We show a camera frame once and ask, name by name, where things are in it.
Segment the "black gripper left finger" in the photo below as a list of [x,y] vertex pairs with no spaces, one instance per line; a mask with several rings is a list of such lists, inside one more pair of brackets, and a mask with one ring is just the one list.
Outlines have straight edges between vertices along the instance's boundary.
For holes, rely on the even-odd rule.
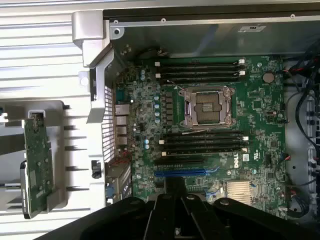
[[144,202],[127,197],[40,236],[41,240],[174,239],[179,177],[166,177],[165,192]]

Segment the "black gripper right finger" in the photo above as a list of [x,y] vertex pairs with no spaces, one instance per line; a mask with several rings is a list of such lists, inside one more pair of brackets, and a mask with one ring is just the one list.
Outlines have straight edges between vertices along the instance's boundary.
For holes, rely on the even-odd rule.
[[188,194],[182,177],[177,194],[203,240],[318,240],[320,234],[231,198],[213,205]]

